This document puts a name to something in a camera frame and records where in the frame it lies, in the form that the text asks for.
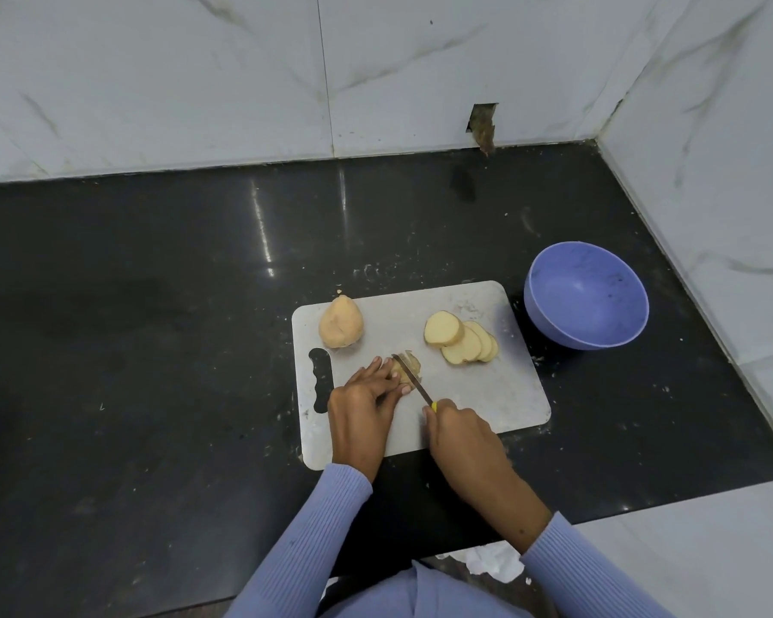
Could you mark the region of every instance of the knife blade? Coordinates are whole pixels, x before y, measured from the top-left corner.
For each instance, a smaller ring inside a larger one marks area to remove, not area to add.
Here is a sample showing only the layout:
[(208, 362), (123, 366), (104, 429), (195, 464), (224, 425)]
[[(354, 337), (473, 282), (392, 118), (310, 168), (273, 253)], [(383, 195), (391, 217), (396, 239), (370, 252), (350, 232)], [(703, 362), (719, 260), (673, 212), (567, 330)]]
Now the knife blade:
[(429, 393), (427, 393), (427, 391), (423, 389), (421, 382), (418, 381), (418, 377), (416, 377), (415, 374), (412, 373), (412, 370), (409, 368), (409, 366), (407, 366), (406, 362), (404, 362), (401, 356), (398, 355), (397, 353), (393, 353), (392, 359), (401, 365), (401, 368), (404, 369), (404, 373), (406, 373), (406, 376), (409, 377), (412, 385), (415, 386), (415, 388), (418, 390), (419, 393), (421, 393), (421, 396), (423, 397), (423, 400), (427, 402), (427, 405), (429, 405), (433, 409), (433, 412), (437, 412), (438, 404), (435, 403), (435, 401), (433, 401), (433, 398), (429, 396)]

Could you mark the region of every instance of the bowl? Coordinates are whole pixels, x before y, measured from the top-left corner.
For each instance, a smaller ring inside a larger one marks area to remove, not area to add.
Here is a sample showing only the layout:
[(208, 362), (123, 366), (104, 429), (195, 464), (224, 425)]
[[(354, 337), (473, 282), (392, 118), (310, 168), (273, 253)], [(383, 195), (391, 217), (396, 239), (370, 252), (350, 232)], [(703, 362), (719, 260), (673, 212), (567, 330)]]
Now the bowl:
[(548, 339), (572, 349), (618, 347), (647, 324), (647, 291), (607, 249), (571, 241), (544, 249), (524, 282), (524, 307)]

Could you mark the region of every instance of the ribbed sleeve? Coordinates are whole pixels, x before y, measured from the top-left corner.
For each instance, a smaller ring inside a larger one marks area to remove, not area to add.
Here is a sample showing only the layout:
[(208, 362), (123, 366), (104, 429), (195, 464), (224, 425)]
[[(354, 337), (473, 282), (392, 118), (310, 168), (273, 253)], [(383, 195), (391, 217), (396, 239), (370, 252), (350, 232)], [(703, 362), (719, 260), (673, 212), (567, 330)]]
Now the ribbed sleeve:
[(371, 494), (371, 484), (356, 469), (326, 467), (228, 618), (312, 618), (352, 520)]
[(567, 618), (673, 618), (559, 513), (521, 561)]

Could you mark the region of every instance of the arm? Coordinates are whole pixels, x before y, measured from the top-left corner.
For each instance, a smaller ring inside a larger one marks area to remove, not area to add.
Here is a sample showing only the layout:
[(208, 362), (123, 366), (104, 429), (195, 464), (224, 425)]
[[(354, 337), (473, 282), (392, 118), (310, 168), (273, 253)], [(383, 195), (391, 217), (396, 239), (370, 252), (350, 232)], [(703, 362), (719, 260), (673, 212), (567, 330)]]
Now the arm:
[(568, 618), (672, 618), (518, 475), (498, 436), (450, 400), (426, 407), (429, 449), (447, 482), (502, 538)]
[(372, 494), (395, 406), (409, 386), (372, 360), (329, 400), (332, 461), (311, 496), (231, 604), (227, 618), (314, 616), (352, 520)]

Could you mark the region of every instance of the person's left hand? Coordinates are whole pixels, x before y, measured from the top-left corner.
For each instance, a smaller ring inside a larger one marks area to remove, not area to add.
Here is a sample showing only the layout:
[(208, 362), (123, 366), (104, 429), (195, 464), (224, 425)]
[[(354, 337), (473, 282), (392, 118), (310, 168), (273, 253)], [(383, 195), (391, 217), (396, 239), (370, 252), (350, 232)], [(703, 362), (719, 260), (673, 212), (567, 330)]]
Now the person's left hand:
[(392, 372), (392, 358), (381, 362), (376, 357), (330, 394), (332, 461), (360, 470), (369, 483), (381, 466), (395, 406), (412, 390), (401, 386), (397, 375)]

